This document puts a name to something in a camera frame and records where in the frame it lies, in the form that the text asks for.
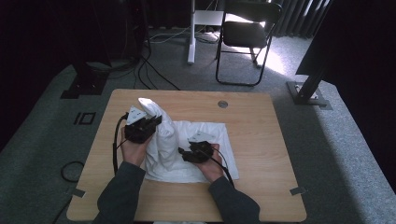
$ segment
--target white cloth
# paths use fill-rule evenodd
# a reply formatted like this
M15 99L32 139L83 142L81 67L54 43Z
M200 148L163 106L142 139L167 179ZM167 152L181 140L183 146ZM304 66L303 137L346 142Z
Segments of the white cloth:
M155 102L146 98L138 100L149 115L163 116L162 123L157 126L157 131L148 144L145 178L173 183L207 182L201 171L190 162L183 161L178 153L179 147L190 150L188 138L199 131L213 136L212 139L206 139L206 141L220 145L220 152L227 162L231 177L239 178L224 123L172 121Z

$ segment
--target black chair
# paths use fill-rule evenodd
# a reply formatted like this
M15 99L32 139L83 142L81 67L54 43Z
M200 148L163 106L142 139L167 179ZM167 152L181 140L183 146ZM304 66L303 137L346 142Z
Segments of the black chair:
M228 15L235 15L251 22L244 21L226 21ZM267 60L268 51L271 46L274 27L282 15L282 7L275 3L258 3L258 2L230 2L224 9L221 23L218 50L216 53L216 80L221 84L240 85L240 86L256 86L262 81L265 62ZM250 53L222 50L222 44L229 47L250 48ZM255 83L235 83L222 81L219 78L219 62L222 52L228 53L244 53L251 54L256 63L257 57L266 48L262 70L259 80ZM253 49L260 49L255 54Z

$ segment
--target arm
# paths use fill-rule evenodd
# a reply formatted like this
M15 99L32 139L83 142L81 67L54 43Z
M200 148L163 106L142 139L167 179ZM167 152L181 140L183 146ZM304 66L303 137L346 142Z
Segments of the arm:
M218 144L213 144L212 147L219 150ZM213 154L213 159L221 163L221 157L216 150ZM236 190L223 175L221 167L212 160L195 163L195 165L211 183L209 192L220 211L224 223L260 223L259 205L246 194Z
M224 223L260 223L260 207L246 194L236 190L225 176L209 187Z
M145 173L136 165L123 161L99 197L99 214L93 223L132 223Z
M93 223L132 223L134 221L140 186L146 173L140 169L140 165L146 156L146 148L151 137L143 144L135 144L124 141L124 129L121 130L121 134L123 162L98 199L99 214Z

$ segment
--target white object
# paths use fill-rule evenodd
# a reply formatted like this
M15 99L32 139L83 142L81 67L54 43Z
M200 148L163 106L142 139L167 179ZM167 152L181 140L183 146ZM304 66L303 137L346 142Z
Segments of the white object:
M127 125L131 125L138 120L142 119L147 115L146 112L139 110L138 108L131 106L129 109L128 119L126 120Z
M195 0L191 0L191 36L188 64L194 64L195 61L195 25L217 25L221 26L222 11L203 11L195 10Z
M189 138L197 137L199 140L219 144L219 151L227 161L231 177L239 178L224 123L172 121L155 102L146 98L138 100L149 115L163 116L162 123L157 126L157 131L148 144L145 178L173 183L207 182L201 171L192 163L183 161L178 153L179 147L190 150Z

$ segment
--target person's left hand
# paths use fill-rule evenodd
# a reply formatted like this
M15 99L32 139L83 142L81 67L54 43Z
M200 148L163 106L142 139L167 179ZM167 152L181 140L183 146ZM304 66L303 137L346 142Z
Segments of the person's left hand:
M133 143L129 140L125 141L125 128L121 128L121 138L121 142L123 143L120 147L123 160L136 166L140 166L146 157L146 148L148 147L152 136L143 144Z

